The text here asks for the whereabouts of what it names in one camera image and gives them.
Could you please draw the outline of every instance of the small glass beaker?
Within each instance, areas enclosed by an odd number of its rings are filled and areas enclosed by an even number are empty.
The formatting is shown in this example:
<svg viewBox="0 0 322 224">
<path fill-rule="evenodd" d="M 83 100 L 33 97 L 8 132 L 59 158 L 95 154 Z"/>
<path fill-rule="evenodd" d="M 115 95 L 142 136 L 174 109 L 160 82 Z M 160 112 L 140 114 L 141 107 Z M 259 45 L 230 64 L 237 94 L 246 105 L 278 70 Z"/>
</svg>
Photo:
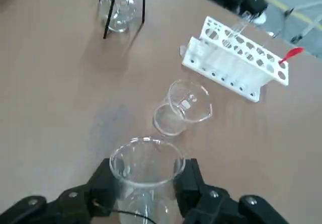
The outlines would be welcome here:
<svg viewBox="0 0 322 224">
<path fill-rule="evenodd" d="M 100 4 L 100 17 L 105 25 L 111 0 L 101 0 Z M 109 29 L 119 33 L 125 32 L 129 28 L 129 23 L 134 18 L 135 11 L 136 7 L 133 0 L 115 0 Z"/>
<path fill-rule="evenodd" d="M 165 140 L 138 137 L 121 146 L 110 157 L 118 209 L 146 216 L 158 224 L 175 223 L 179 208 L 173 183 L 185 163 L 179 149 Z M 120 221 L 150 223 L 128 214 L 120 214 Z"/>
<path fill-rule="evenodd" d="M 178 80 L 172 83 L 167 96 L 153 116 L 153 125 L 163 135 L 176 136 L 187 126 L 212 116 L 207 90 L 196 82 Z"/>
</svg>

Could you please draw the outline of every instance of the black cable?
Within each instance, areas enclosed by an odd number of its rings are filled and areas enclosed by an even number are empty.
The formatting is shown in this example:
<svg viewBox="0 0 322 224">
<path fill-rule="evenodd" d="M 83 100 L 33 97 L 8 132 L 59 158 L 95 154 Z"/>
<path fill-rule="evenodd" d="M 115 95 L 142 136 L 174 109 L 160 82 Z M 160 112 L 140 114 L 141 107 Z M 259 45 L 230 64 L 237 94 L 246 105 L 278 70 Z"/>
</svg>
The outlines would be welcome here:
<svg viewBox="0 0 322 224">
<path fill-rule="evenodd" d="M 103 207 L 102 205 L 98 204 L 95 199 L 93 200 L 93 205 L 100 208 L 103 212 L 111 211 L 111 212 L 115 212 L 115 213 L 122 213 L 122 214 L 127 214 L 127 215 L 138 216 L 140 218 L 150 221 L 153 224 L 156 224 L 156 222 L 154 220 L 152 220 L 150 217 L 147 217 L 145 215 L 137 214 L 135 212 L 130 212 L 130 211 L 126 211 L 126 210 L 107 209 L 107 208 Z"/>
</svg>

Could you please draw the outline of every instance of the beaker rim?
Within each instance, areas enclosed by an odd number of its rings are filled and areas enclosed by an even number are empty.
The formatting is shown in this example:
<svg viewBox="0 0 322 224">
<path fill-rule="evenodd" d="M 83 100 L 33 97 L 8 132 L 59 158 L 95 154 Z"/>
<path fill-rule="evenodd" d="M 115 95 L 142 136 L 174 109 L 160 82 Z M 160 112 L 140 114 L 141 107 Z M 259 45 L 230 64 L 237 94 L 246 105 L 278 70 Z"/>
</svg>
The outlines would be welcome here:
<svg viewBox="0 0 322 224">
<path fill-rule="evenodd" d="M 117 156 L 117 154 L 124 148 L 126 147 L 129 147 L 130 145 L 132 145 L 134 142 L 139 142 L 139 141 L 142 141 L 142 142 L 147 142 L 147 141 L 153 141 L 153 142 L 158 142 L 158 143 L 161 143 L 162 144 L 166 144 L 170 147 L 172 147 L 176 153 L 178 154 L 179 156 L 179 160 L 180 162 L 182 163 L 180 168 L 178 168 L 178 170 L 176 170 L 173 175 L 171 176 L 171 178 L 168 178 L 168 179 L 165 179 L 165 180 L 162 180 L 162 181 L 159 181 L 159 182 L 151 182 L 151 183 L 139 183 L 139 182 L 134 182 L 134 181 L 131 181 L 131 180 L 127 180 L 125 179 L 122 175 L 119 174 L 118 171 L 115 170 L 115 168 L 113 167 L 113 160 L 114 158 Z M 123 183 L 125 184 L 129 184 L 133 187 L 136 187 L 136 188 L 154 188 L 154 187 L 157 187 L 157 186 L 160 186 L 160 185 L 163 185 L 163 184 L 166 184 L 168 182 L 171 182 L 173 181 L 179 174 L 181 174 L 183 172 L 183 170 L 185 169 L 185 166 L 186 166 L 186 159 L 184 158 L 183 154 L 181 153 L 181 151 L 175 146 L 173 145 L 172 143 L 162 139 L 162 138 L 154 138 L 152 136 L 147 136 L 147 137 L 135 137 L 135 138 L 132 138 L 130 140 L 129 143 L 127 144 L 124 144 L 122 146 L 120 146 L 117 150 L 115 150 L 111 156 L 110 156 L 110 169 L 112 171 L 112 174 L 114 175 L 114 177 L 116 177 L 118 180 L 122 181 Z"/>
<path fill-rule="evenodd" d="M 202 91 L 205 93 L 206 96 L 210 97 L 209 96 L 209 93 L 207 91 L 206 88 L 204 88 L 203 85 L 199 84 L 198 82 L 196 81 L 192 81 L 192 80 L 183 80 L 183 79 L 179 79 L 179 80 L 176 80 L 175 82 L 173 82 L 171 84 L 171 86 L 169 87 L 169 90 L 168 90 L 168 93 L 167 93 L 167 99 L 168 99 L 168 102 L 169 102 L 169 105 L 172 109 L 173 112 L 175 112 L 176 114 L 180 115 L 177 110 L 175 109 L 175 107 L 173 106 L 172 104 L 172 101 L 171 101 L 171 89 L 176 85 L 176 84 L 180 84 L 180 83 L 190 83 L 190 84 L 194 84 L 195 86 L 198 86 L 200 89 L 202 89 Z M 188 122 L 188 123 L 197 123 L 197 122 L 202 122 L 208 118 L 212 117 L 212 104 L 211 102 L 209 101 L 209 113 L 208 115 L 204 116 L 203 118 L 200 118 L 200 119 L 188 119 L 188 118 L 184 118 L 182 119 L 183 121 L 185 122 Z"/>
</svg>

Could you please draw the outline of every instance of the table surface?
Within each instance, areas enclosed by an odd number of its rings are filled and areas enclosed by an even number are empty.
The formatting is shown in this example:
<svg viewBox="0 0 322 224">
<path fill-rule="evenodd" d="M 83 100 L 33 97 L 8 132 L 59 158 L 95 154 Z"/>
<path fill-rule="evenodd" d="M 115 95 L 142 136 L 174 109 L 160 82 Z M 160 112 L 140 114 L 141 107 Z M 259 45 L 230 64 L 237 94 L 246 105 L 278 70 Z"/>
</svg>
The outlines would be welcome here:
<svg viewBox="0 0 322 224">
<path fill-rule="evenodd" d="M 233 198 L 257 194 L 291 223 L 322 219 L 322 65 L 290 61 L 290 85 L 269 83 L 252 103 L 181 66 L 179 46 L 206 16 L 236 17 L 208 0 L 147 0 L 126 34 L 103 40 L 98 0 L 11 0 L 0 16 L 0 211 L 85 183 L 111 151 L 156 134 L 151 119 L 170 84 L 200 81 L 214 116 L 173 142 L 207 183 Z M 263 33 L 250 28 L 249 37 Z M 270 44 L 282 56 L 289 47 Z"/>
</svg>

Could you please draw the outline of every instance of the tall glass beaker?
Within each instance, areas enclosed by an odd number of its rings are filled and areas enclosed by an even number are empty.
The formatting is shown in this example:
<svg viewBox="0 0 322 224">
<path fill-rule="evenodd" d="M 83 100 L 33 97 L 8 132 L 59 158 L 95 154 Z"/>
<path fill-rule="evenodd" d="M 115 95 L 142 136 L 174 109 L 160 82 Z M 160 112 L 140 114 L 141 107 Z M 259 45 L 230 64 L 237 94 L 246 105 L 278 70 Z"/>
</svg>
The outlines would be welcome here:
<svg viewBox="0 0 322 224">
<path fill-rule="evenodd" d="M 179 213 L 173 182 L 185 167 L 179 149 L 166 140 L 133 138 L 110 157 L 116 177 L 117 205 L 158 224 L 174 223 Z M 122 224 L 150 224 L 139 216 L 120 214 Z"/>
</svg>

